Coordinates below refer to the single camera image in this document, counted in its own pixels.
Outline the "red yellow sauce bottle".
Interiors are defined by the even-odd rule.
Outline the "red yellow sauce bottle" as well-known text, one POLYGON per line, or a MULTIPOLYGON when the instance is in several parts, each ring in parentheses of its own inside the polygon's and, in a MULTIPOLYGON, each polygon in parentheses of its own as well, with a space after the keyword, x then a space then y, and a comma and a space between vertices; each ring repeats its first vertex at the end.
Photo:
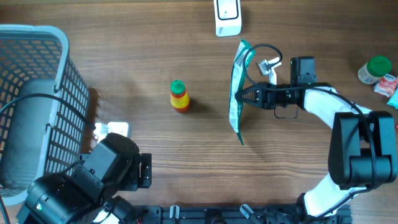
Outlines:
POLYGON ((170 84, 170 103, 179 113, 187 112, 190 108, 190 98, 181 80, 174 80, 170 84))

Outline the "green lid white jar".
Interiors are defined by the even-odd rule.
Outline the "green lid white jar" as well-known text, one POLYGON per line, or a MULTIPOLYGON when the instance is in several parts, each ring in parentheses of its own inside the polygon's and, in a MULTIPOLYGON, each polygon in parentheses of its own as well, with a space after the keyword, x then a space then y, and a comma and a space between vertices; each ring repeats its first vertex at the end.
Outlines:
POLYGON ((372 85, 391 70, 391 61, 385 56, 376 55, 358 70, 358 79, 364 84, 372 85))

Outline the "red white tissue packet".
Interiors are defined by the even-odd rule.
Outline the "red white tissue packet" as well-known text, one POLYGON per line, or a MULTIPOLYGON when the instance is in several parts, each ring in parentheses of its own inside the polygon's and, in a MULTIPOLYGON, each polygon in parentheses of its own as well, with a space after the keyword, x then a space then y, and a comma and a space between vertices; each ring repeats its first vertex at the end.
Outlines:
POLYGON ((386 74, 374 86, 374 92, 390 98, 397 88, 397 78, 386 74))

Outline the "teal wet wipes packet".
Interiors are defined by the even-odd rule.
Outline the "teal wet wipes packet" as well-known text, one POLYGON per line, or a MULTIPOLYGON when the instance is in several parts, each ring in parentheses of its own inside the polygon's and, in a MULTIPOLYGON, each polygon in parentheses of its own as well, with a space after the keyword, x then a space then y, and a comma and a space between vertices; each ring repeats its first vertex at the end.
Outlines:
POLYGON ((398 110, 398 89, 396 89, 392 96, 389 98, 387 105, 398 110))

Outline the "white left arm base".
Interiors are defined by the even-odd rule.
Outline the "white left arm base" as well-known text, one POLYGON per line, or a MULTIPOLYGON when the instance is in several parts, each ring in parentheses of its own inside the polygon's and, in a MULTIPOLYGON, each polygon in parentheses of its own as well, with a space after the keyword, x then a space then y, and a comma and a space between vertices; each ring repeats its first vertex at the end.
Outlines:
POLYGON ((136 224, 136 209, 121 196, 107 201, 101 208, 94 224, 136 224))

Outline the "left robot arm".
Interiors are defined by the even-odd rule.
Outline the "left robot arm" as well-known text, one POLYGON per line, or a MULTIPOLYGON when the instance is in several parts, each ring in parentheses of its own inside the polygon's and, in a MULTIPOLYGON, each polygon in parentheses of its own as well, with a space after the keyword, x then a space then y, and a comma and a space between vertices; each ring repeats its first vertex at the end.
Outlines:
POLYGON ((84 159, 40 177, 27 190, 19 223, 139 223, 141 215, 119 191, 152 183, 152 155, 129 138, 109 133, 84 159))

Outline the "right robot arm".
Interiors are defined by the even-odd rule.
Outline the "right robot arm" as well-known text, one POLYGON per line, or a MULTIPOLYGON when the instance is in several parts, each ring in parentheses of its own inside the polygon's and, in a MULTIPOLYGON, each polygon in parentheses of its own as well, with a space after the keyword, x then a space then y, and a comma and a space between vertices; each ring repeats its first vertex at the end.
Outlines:
POLYGON ((241 105, 264 110, 297 105, 318 116, 332 128, 328 153, 328 173, 312 190, 289 206, 292 222, 310 223, 332 217, 359 194, 370 192, 397 177, 397 151, 393 117, 386 111, 371 111, 339 95, 327 83, 319 83, 313 57, 290 61, 290 84, 276 84, 275 67, 280 58, 259 64, 270 82, 242 88, 231 82, 230 124, 239 130, 241 105))

